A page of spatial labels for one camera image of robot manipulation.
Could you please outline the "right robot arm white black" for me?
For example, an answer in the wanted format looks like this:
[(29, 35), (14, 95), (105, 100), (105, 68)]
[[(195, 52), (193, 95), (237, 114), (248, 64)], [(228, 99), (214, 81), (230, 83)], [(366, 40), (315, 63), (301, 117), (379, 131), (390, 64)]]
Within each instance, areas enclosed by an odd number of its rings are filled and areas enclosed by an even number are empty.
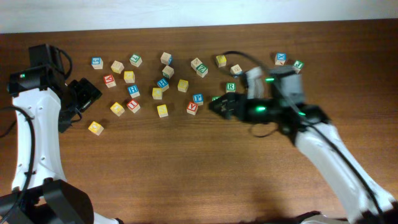
[(209, 109), (250, 124), (278, 125), (278, 131), (318, 169), (346, 212), (346, 223), (397, 223), (397, 200), (378, 185), (346, 148), (330, 118), (305, 103), (302, 76), (290, 66), (269, 70), (270, 98), (226, 93)]

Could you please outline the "yellow S block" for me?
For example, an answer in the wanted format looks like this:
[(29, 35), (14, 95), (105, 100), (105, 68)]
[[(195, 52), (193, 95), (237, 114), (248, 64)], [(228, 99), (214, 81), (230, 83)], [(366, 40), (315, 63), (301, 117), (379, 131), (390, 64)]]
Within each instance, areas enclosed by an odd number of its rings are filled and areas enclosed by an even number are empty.
[(187, 80), (180, 79), (177, 85), (178, 91), (186, 93), (188, 90), (189, 82)]
[(159, 105), (157, 106), (157, 112), (160, 118), (166, 117), (169, 115), (167, 110), (167, 105)]

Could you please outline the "green R block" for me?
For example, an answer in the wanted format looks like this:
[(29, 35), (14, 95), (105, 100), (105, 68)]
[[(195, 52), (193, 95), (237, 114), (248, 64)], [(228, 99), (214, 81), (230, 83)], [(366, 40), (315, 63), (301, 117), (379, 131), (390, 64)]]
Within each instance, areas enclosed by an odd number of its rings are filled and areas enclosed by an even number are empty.
[(236, 92), (236, 84), (235, 83), (227, 83), (226, 84), (226, 92), (227, 93), (235, 93)]

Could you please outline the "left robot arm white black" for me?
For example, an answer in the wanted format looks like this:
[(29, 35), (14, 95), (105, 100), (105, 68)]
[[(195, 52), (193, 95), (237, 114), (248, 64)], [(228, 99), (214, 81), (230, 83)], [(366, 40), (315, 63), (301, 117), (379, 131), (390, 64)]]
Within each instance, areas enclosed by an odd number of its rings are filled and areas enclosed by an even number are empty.
[(1, 223), (114, 223), (93, 209), (84, 191), (68, 184), (59, 135), (82, 119), (102, 93), (87, 79), (67, 84), (70, 56), (49, 44), (29, 47), (30, 68), (7, 84), (17, 127), (17, 167), (12, 192), (1, 197)]

